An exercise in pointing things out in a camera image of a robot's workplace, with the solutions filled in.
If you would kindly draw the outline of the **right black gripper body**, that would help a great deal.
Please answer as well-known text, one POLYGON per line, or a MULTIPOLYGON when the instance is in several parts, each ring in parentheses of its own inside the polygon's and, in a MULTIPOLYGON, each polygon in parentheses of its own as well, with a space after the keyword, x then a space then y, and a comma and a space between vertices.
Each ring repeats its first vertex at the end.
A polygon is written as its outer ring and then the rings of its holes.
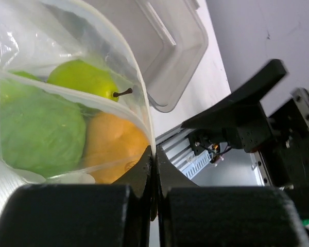
POLYGON ((233 149, 258 153, 268 182, 284 187, 300 217, 309 219, 309 91, 296 88, 269 117, 259 103, 255 119, 223 133, 233 149))

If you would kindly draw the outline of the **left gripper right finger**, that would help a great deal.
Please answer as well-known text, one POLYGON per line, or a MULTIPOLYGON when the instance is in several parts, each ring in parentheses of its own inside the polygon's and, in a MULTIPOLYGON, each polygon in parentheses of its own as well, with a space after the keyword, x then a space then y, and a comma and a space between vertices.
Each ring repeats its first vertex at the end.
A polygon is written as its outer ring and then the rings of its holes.
POLYGON ((263 186, 199 187, 157 146, 161 246, 309 246, 285 192, 263 186))

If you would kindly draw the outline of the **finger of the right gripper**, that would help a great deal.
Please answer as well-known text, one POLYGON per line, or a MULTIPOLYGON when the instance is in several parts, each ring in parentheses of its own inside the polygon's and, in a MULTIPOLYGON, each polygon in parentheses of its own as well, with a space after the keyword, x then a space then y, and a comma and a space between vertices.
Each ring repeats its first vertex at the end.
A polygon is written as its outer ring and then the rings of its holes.
POLYGON ((209 109, 184 121, 181 127, 208 130, 239 127, 255 119, 260 100, 286 75, 283 61, 271 59, 240 88, 209 109))

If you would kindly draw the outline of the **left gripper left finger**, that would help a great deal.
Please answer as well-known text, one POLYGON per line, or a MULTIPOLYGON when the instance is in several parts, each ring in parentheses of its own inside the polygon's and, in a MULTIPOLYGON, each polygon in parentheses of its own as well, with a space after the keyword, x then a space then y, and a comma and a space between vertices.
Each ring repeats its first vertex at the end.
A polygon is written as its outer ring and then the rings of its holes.
POLYGON ((18 188, 0 216, 0 246, 148 246, 152 151, 113 184, 18 188))

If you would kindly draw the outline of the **orange toy fruit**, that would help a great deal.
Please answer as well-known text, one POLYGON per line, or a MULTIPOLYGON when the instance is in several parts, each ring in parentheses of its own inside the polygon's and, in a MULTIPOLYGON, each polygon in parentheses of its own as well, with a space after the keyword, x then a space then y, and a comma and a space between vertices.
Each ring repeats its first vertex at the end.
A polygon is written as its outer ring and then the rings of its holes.
POLYGON ((84 165, 96 167, 90 175, 97 183, 111 184, 140 160, 149 145, 134 123, 100 112, 88 125, 84 165))

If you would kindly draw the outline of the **green bumpy toy guava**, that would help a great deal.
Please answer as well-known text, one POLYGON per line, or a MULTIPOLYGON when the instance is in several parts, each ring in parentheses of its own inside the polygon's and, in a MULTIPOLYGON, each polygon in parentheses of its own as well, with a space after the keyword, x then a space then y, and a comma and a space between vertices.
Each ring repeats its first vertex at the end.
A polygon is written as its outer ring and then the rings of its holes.
POLYGON ((78 104, 41 92, 0 108, 3 160, 45 178, 77 169, 86 124, 78 104))

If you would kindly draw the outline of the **clear dotted zip top bag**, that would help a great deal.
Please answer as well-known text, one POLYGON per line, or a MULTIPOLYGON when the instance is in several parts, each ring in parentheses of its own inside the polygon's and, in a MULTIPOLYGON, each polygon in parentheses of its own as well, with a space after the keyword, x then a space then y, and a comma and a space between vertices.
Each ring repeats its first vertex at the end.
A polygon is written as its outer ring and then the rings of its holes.
POLYGON ((2 157, 0 131, 0 171, 22 183, 96 183, 84 156, 90 120, 100 112, 134 123, 147 136, 152 154, 155 138, 149 113, 145 83, 130 46, 118 29, 97 9, 84 1, 0 1, 0 85, 12 79, 32 85, 41 92, 59 95, 79 105, 86 124, 85 144, 77 169, 50 178, 12 168, 2 157), (133 93, 118 101, 47 83, 60 64, 82 60, 106 70, 119 90, 133 93), (42 82, 12 74, 25 71, 42 82))

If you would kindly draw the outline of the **green toy apple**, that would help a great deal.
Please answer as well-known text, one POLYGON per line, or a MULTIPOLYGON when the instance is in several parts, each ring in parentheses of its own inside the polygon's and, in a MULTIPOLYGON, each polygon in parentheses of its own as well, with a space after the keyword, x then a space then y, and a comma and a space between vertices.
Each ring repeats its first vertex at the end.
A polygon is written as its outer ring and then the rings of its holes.
MULTIPOLYGON (((10 72, 20 77, 42 82, 42 80, 37 76, 22 70, 10 71, 10 72)), ((39 88, 34 87, 32 85, 21 84, 18 81, 8 79, 7 81, 3 82, 0 85, 0 101, 1 104, 5 104, 15 99, 35 94, 39 90, 40 90, 39 88)))

